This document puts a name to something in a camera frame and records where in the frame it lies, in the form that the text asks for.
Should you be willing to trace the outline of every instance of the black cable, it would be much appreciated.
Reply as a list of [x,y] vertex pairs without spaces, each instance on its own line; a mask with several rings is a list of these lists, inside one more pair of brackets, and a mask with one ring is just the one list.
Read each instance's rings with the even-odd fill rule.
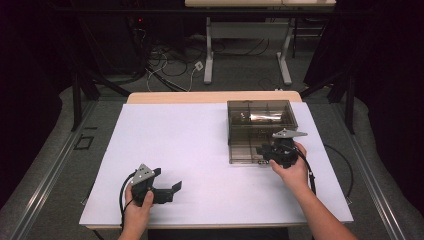
[[125,181],[124,181],[124,183],[122,184],[122,187],[121,187],[121,191],[119,192],[119,209],[121,210],[121,231],[123,231],[124,230],[124,220],[125,220],[125,209],[127,208],[127,206],[132,202],[132,199],[131,199],[131,201],[129,201],[126,205],[125,205],[125,208],[124,208],[124,206],[123,206],[123,204],[122,204],[122,196],[123,196],[123,193],[124,193],[124,191],[125,191],[125,187],[127,186],[127,182],[132,178],[132,177],[134,177],[134,175],[135,175],[135,173],[136,173],[137,171],[134,171],[133,173],[131,173],[130,175],[128,175],[128,177],[125,179]]
[[294,149],[296,150],[297,154],[299,154],[299,156],[303,159],[303,161],[305,161],[306,167],[308,168],[309,172],[309,183],[311,184],[311,190],[315,195],[317,195],[317,190],[315,188],[315,176],[312,172],[311,166],[309,165],[308,160],[306,160],[306,156],[297,147],[295,147]]
[[146,67],[146,69],[147,69],[147,71],[151,72],[152,75],[154,75],[160,82],[162,82],[171,91],[173,91],[173,92],[178,92],[179,90],[180,91],[183,91],[183,92],[186,92],[187,91],[184,88],[176,85],[175,83],[166,80],[165,78],[163,78],[162,76],[160,76],[159,74],[157,74],[156,72],[154,72],[153,69],[151,69],[150,67]]
[[331,149],[331,150],[333,150],[337,154],[339,154],[340,157],[342,157],[343,160],[346,162],[346,164],[347,164],[347,166],[349,168],[349,172],[350,172],[350,185],[349,185],[349,189],[348,189],[348,191],[347,191],[347,193],[345,195],[346,198],[349,198],[350,197],[350,193],[352,192],[353,184],[354,184],[354,177],[353,177],[353,168],[352,168],[352,165],[350,164],[349,160],[347,160],[347,158],[340,151],[338,151],[337,149],[335,149],[334,147],[332,147],[332,146],[330,146],[328,144],[324,144],[324,146],[327,147],[327,148],[329,148],[329,149]]

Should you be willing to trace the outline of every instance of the white desk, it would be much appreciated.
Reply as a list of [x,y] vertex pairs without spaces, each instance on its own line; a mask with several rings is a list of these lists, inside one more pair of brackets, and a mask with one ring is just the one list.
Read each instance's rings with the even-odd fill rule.
[[[180,103],[167,104],[172,96]],[[213,96],[217,96],[217,103],[210,102]],[[123,106],[80,224],[91,229],[119,228],[120,188],[141,163],[152,169],[162,168],[162,174],[155,179],[157,188],[169,188],[182,180],[174,202],[152,208],[151,229],[305,224],[293,195],[269,166],[229,164],[223,100],[240,100],[242,96],[294,99],[292,107],[299,131],[309,134],[296,140],[308,150],[318,197],[340,221],[353,221],[309,109],[299,101],[298,94],[198,92],[130,96],[129,103],[147,103]]]
[[[332,7],[335,0],[185,0],[187,7],[281,7],[281,8],[322,8]],[[267,38],[284,39],[281,52],[277,53],[283,82],[291,85],[291,77],[286,63],[287,50],[290,44],[293,27],[291,20],[286,22],[263,22],[263,23],[225,23],[211,22],[206,18],[206,64],[204,83],[212,83],[213,68],[213,38]]]

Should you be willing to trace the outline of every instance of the hand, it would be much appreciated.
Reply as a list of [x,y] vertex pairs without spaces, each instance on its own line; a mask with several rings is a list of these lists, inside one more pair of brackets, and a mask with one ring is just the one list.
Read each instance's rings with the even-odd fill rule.
[[144,198],[143,205],[137,206],[132,201],[131,184],[125,189],[125,209],[124,231],[119,237],[120,240],[139,240],[147,227],[150,217],[150,208],[153,207],[153,192],[148,191]]
[[[296,147],[299,149],[303,155],[306,157],[306,149],[302,146],[302,144],[295,142]],[[308,186],[308,168],[306,166],[305,161],[298,157],[295,164],[291,167],[284,169],[274,160],[270,161],[272,170],[277,173],[286,186],[294,193],[299,190],[303,190],[306,188],[309,189]]]

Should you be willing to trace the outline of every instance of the white paper sheet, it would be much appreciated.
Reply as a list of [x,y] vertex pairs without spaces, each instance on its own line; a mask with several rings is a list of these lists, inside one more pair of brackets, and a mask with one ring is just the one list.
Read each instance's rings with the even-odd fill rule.
[[[298,131],[308,133],[295,140],[308,150],[318,197],[340,221],[353,221],[307,105],[291,104]],[[124,105],[81,225],[120,224],[122,183],[141,163],[162,168],[156,188],[182,181],[174,202],[152,208],[151,228],[306,223],[269,166],[229,164],[227,108],[217,103]]]

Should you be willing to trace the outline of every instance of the wire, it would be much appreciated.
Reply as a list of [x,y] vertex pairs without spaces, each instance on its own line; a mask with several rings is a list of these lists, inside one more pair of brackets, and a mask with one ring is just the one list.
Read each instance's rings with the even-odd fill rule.
[[128,175],[128,177],[125,179],[124,183],[122,184],[121,191],[119,192],[119,209],[121,210],[121,231],[124,230],[125,209],[127,208],[128,204],[130,204],[132,202],[132,199],[131,199],[130,202],[128,202],[125,205],[125,208],[124,208],[124,206],[122,204],[122,196],[123,196],[124,191],[125,191],[125,186],[127,186],[127,182],[132,177],[134,177],[134,175],[135,175],[136,172],[137,172],[137,170],[134,171],[133,173],[131,173],[130,175]]
[[309,165],[308,160],[306,160],[306,156],[297,147],[294,147],[294,150],[303,159],[303,161],[305,161],[306,167],[308,168],[308,172],[309,172],[309,183],[311,184],[311,190],[315,195],[317,195],[317,190],[315,188],[315,176],[314,176],[314,173],[312,172],[312,169],[311,169],[311,166]]
[[193,85],[193,74],[194,74],[194,71],[196,71],[196,68],[194,68],[193,71],[191,72],[191,76],[190,76],[190,88],[187,90],[187,92],[190,92],[191,86]]
[[353,184],[354,184],[354,176],[353,176],[353,168],[352,165],[350,164],[349,160],[347,160],[347,158],[337,149],[335,149],[334,147],[328,145],[328,144],[324,144],[325,147],[333,150],[334,152],[336,152],[337,154],[339,154],[339,156],[341,156],[343,158],[343,160],[346,162],[348,168],[349,168],[349,172],[350,172],[350,184],[349,184],[349,188],[348,191],[345,195],[346,198],[350,197],[350,193],[352,192],[352,188],[353,188]]
[[150,77],[155,74],[156,72],[159,72],[160,70],[164,69],[166,67],[166,65],[168,65],[168,58],[166,57],[165,54],[162,53],[162,56],[165,58],[165,63],[162,64],[162,67],[153,71],[153,72],[149,72],[149,76],[147,77],[147,80],[150,79]]
[[255,53],[255,54],[251,54],[255,49],[257,49],[263,42],[265,41],[265,39],[262,39],[258,44],[256,44],[256,46],[254,46],[252,49],[250,49],[248,52],[246,53],[216,53],[217,55],[222,55],[222,56],[259,56],[262,53],[264,53],[269,46],[269,39],[267,39],[267,44],[265,49],[263,49],[261,52],[259,53]]

